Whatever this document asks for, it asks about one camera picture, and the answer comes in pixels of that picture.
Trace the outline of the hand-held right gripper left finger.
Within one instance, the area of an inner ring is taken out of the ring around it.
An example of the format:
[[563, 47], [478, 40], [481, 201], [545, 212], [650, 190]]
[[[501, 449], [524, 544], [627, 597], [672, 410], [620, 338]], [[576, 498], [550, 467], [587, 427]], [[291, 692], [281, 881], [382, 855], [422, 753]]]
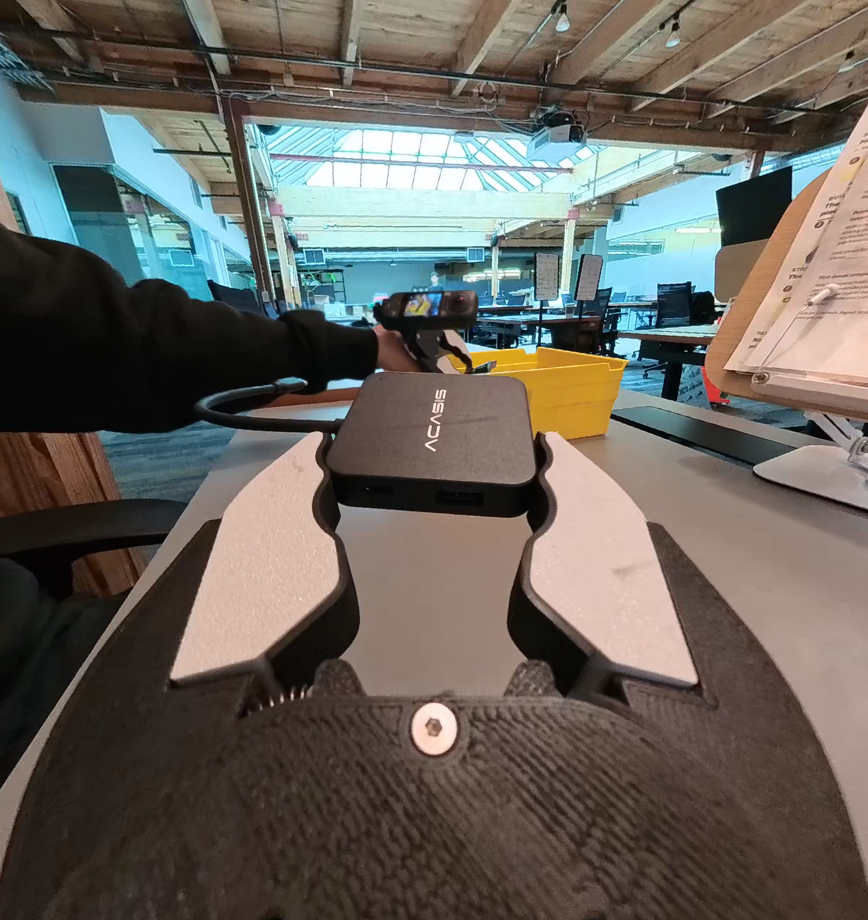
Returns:
[[170, 679], [253, 676], [313, 684], [359, 630], [359, 601], [325, 455], [310, 433], [254, 477], [223, 512]]

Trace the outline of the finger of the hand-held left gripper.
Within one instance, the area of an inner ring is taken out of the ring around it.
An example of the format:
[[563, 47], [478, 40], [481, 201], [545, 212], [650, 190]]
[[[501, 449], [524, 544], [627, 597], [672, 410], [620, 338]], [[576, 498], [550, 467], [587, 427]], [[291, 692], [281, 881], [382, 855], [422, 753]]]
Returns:
[[459, 332], [437, 332], [436, 371], [440, 374], [473, 374], [470, 352]]

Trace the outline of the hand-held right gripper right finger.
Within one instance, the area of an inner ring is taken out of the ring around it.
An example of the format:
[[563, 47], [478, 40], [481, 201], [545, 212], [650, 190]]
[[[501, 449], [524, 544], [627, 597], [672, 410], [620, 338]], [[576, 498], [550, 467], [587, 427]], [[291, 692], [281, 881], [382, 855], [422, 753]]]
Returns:
[[645, 514], [556, 432], [536, 438], [527, 540], [508, 630], [555, 691], [619, 692], [623, 680], [693, 692], [699, 675]]

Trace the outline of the black square usb hub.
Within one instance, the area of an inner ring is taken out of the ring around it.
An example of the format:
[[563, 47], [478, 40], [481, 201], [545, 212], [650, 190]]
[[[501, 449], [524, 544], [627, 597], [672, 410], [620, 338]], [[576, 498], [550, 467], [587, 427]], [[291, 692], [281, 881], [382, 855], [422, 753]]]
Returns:
[[517, 518], [538, 472], [527, 390], [502, 374], [375, 374], [325, 465], [348, 507]]

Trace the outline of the yellow plastic bin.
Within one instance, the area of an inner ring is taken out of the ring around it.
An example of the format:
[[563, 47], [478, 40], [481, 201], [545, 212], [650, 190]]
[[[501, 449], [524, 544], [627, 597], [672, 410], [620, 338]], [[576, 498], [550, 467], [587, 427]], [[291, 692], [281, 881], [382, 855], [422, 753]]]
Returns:
[[494, 362], [494, 374], [525, 385], [532, 432], [555, 431], [567, 441], [605, 435], [627, 361], [592, 353], [539, 347], [472, 350], [474, 367]]

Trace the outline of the person's left forearm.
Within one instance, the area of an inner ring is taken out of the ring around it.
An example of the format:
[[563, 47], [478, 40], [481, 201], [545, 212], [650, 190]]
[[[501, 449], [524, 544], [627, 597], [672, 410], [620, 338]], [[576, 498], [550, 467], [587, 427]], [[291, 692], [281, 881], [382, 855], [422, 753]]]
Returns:
[[286, 377], [320, 392], [382, 366], [370, 328], [129, 285], [81, 247], [0, 224], [0, 432], [175, 431], [203, 397]]

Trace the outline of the person's left hand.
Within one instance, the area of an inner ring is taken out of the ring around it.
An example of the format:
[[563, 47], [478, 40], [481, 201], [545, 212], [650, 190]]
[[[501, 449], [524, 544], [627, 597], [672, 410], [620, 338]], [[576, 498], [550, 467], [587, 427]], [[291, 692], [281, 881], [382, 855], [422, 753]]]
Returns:
[[421, 367], [416, 357], [409, 351], [405, 339], [399, 331], [377, 325], [372, 329], [377, 342], [378, 371], [390, 373], [419, 373]]

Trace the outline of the black office chair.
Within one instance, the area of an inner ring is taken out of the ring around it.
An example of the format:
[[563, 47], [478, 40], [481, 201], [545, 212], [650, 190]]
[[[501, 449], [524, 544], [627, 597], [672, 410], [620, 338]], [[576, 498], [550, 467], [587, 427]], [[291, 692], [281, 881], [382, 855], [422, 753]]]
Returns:
[[74, 591], [78, 560], [161, 544], [186, 511], [176, 500], [108, 500], [21, 512], [0, 518], [0, 559], [29, 571], [57, 601]]

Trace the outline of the ceiling projector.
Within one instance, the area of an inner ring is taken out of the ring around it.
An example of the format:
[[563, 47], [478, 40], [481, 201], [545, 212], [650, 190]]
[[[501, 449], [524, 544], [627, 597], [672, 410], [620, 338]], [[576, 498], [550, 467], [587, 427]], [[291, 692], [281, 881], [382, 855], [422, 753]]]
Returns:
[[585, 128], [570, 112], [552, 109], [534, 123], [527, 144], [530, 163], [559, 166], [563, 160], [577, 155], [584, 146]]

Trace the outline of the black monitor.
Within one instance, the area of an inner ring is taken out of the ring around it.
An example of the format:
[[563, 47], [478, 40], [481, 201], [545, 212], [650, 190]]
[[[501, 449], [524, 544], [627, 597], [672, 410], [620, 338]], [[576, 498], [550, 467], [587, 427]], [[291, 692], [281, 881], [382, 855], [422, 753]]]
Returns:
[[768, 174], [716, 191], [722, 247], [769, 239], [793, 200], [793, 168]]

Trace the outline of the wooden document stand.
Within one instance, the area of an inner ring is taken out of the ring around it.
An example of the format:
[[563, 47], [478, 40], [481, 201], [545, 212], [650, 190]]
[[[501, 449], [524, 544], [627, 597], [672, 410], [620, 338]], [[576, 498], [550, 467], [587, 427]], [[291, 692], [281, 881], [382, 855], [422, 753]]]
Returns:
[[796, 408], [830, 437], [755, 466], [868, 512], [868, 104], [841, 155], [790, 204], [709, 346], [732, 396]]

